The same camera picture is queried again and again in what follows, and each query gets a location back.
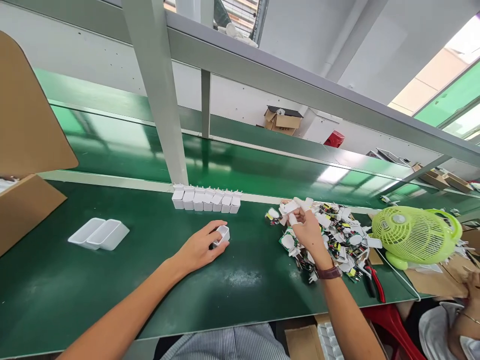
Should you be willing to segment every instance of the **red object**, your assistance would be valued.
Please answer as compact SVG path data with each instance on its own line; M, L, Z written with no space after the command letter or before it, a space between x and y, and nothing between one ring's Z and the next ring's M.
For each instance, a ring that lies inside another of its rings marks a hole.
M333 148L339 148L340 145L342 145L342 143L344 142L344 140L345 136L334 130L323 145L328 145Z
M387 330L403 348L405 355L407 355L410 360L426 360L407 334L402 319L400 318L399 311L395 305L387 304L365 307L361 309L361 312L367 319L370 319L372 323ZM392 359L398 358L399 350L400 349L397 347Z
M385 293L382 284L380 283L379 278L377 277L377 271L371 266L365 266L365 269L370 270L371 278L375 282L376 289L378 290L378 297L380 298L380 302L385 304Z

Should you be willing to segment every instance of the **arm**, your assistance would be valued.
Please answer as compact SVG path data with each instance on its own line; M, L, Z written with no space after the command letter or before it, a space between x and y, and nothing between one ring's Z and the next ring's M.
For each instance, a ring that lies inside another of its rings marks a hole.
M294 212L303 224L293 225L298 241L310 252L320 270L334 266L324 246L322 230L311 210ZM333 330L345 359L385 359L384 353L360 308L341 277L322 280Z
M228 242L222 242L213 250L209 250L209 246L222 238L213 230L226 224L222 220L211 221L193 234L174 256L85 331L58 359L121 359L170 289L225 251Z
M468 274L466 285L468 287L470 301L462 312L480 321L480 273L471 272ZM460 336L480 340L480 324L459 313L453 322L453 326L448 331L448 348L451 353L455 355L458 360L467 360L460 345Z

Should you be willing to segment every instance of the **person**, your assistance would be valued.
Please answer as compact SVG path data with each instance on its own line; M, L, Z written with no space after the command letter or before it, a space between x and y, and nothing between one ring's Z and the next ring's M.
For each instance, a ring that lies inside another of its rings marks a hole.
M334 266L322 239L321 228L311 210L297 209L300 222L293 225L298 241L313 256L320 271ZM187 274L214 261L229 246L215 231L227 223L211 221L193 234L171 258L165 260L137 289L93 324L58 359L121 359L164 296ZM333 330L345 359L385 359L384 353L341 277L322 280ZM162 360L288 359L267 323L230 327L182 336Z
M405 330L428 360L480 359L480 273L466 279L468 304L427 298L397 305Z

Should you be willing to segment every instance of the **workstation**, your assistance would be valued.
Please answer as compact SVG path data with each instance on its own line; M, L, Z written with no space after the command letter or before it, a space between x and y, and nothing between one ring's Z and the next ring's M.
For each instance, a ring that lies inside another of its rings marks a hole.
M342 204L363 226L371 225L367 214L387 207L382 195L462 216L480 210L478 192L439 190L419 179L425 171L211 114L211 74L441 152L426 170L451 158L478 166L477 146L181 15L165 11L158 21L149 16L151 1L141 11L135 1L107 12L100 1L88 3L115 24L113 39L128 37L120 40L135 49L148 97L33 69L78 166L33 171L67 199L0 257L1 359L64 350L220 215L228 251L176 286L139 340L325 313L321 286L308 284L278 244L284 229L265 222L282 199ZM30 10L59 19L48 6ZM109 36L98 24L78 23L85 17L60 20ZM172 60L201 69L201 111L177 106ZM240 190L241 208L176 210L173 183ZM92 218L119 220L130 231L111 252L68 243ZM386 303L417 299L390 266L375 269ZM380 304L344 281L360 307Z

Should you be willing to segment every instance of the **sleeve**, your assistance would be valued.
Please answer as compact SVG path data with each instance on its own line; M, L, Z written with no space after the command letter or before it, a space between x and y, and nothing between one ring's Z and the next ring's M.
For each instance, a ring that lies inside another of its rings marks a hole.
M480 360L480 340L460 336L460 345L468 360Z

